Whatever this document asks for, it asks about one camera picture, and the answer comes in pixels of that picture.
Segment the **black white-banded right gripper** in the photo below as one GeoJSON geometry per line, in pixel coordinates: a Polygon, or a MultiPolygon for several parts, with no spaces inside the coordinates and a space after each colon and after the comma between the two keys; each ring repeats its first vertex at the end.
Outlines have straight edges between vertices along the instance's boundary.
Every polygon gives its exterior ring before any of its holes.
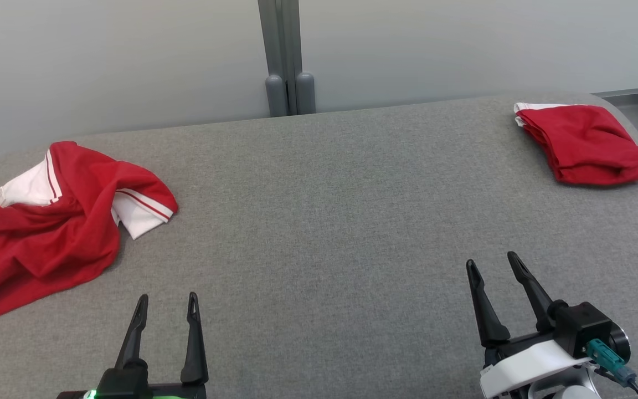
{"type": "Polygon", "coordinates": [[[480,373],[480,388],[485,398],[535,398],[552,389],[546,398],[591,398],[592,372],[587,365],[587,346],[565,349],[549,333],[554,322],[548,310],[552,298],[530,273],[516,252],[507,252],[514,277],[527,294],[537,319],[539,333],[511,339],[501,324],[485,291],[485,281],[473,259],[466,261],[485,366],[480,373]]]}

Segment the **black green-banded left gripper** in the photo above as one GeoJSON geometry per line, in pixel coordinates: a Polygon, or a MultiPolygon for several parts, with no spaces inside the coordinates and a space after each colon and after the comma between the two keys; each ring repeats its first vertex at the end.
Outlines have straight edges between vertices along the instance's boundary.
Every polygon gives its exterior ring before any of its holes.
{"type": "Polygon", "coordinates": [[[180,383],[150,384],[148,366],[139,357],[142,332],[147,322],[148,295],[140,295],[127,326],[115,368],[107,369],[96,388],[64,391],[58,398],[206,398],[209,381],[197,293],[188,296],[188,341],[180,383]]]}

